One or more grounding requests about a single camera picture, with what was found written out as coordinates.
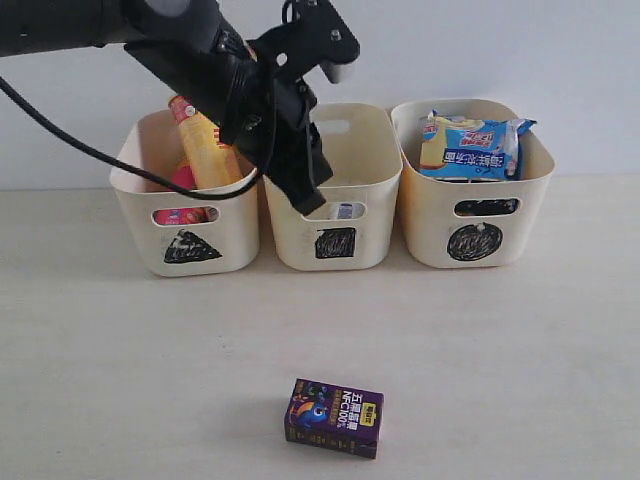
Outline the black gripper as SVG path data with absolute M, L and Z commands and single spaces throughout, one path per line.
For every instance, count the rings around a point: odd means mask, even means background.
M 273 59 L 219 54 L 217 60 L 220 141 L 254 165 L 271 161 L 266 177 L 298 213 L 310 215 L 326 203 L 318 186 L 333 176 L 316 125 L 305 124 L 315 94 L 302 78 L 281 79 Z

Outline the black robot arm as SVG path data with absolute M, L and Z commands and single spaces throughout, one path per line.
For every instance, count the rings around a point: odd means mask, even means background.
M 5 1 L 1 53 L 121 44 L 215 123 L 222 142 L 269 179 L 300 214 L 325 203 L 332 177 L 305 82 L 355 60 L 358 42 L 328 1 L 288 1 L 280 25 L 245 40 L 215 1 Z

